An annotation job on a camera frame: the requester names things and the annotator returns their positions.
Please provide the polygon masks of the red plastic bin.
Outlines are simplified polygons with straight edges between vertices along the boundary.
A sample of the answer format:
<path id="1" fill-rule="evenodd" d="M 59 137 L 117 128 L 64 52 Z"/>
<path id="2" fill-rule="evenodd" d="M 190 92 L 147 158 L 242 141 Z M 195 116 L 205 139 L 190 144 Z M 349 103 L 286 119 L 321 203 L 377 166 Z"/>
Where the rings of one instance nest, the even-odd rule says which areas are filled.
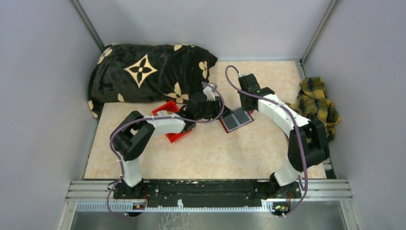
<path id="1" fill-rule="evenodd" d="M 156 116 L 156 112 L 159 110 L 173 111 L 177 114 L 180 108 L 174 101 L 169 101 L 152 110 L 153 120 L 149 121 L 154 126 L 152 137 L 165 135 L 170 143 L 174 143 L 192 131 L 191 129 L 186 130 L 186 121 L 179 119 L 179 114 L 175 117 L 159 117 Z"/>

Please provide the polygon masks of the black credit card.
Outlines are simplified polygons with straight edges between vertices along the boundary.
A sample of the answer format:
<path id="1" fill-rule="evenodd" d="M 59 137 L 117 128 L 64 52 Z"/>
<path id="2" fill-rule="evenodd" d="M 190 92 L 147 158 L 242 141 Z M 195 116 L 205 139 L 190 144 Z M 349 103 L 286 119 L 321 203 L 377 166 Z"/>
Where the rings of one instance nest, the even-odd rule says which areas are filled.
<path id="1" fill-rule="evenodd" d="M 221 122 L 224 126 L 226 133 L 232 132 L 238 127 L 238 123 L 232 115 L 225 116 L 221 119 Z"/>

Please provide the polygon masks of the dark card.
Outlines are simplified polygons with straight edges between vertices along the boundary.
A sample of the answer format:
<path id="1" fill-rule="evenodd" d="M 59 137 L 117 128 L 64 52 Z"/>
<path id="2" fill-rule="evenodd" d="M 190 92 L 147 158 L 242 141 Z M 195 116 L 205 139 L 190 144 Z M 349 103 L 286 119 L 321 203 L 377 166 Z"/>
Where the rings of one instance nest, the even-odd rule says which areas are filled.
<path id="1" fill-rule="evenodd" d="M 234 110 L 234 115 L 239 126 L 244 126 L 253 121 L 249 112 L 244 111 L 241 107 Z"/>

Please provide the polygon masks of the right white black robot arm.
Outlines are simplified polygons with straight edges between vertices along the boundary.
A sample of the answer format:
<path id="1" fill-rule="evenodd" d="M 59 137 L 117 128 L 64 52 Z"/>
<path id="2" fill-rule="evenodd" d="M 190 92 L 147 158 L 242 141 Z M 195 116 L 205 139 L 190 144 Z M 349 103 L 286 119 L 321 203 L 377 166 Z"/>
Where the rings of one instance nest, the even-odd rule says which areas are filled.
<path id="1" fill-rule="evenodd" d="M 288 160 L 271 175 L 270 183 L 270 193 L 283 197 L 288 192 L 288 184 L 309 167 L 329 158 L 325 126 L 320 120 L 310 120 L 295 112 L 270 88 L 261 88 L 252 73 L 239 76 L 238 82 L 242 109 L 266 115 L 288 138 Z"/>

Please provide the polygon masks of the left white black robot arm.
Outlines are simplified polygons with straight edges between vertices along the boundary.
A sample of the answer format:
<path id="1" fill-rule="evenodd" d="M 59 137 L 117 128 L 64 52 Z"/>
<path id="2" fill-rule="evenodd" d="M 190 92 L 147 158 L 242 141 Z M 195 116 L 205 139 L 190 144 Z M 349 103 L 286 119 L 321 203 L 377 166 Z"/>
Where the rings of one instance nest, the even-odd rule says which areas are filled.
<path id="1" fill-rule="evenodd" d="M 183 109 L 170 115 L 165 111 L 155 116 L 131 112 L 111 134 L 109 143 L 120 162 L 120 179 L 126 184 L 126 194 L 138 198 L 144 191 L 139 157 L 152 137 L 187 133 L 197 123 L 205 124 L 219 119 L 224 110 L 221 95 L 208 99 L 204 93 L 196 93 Z"/>

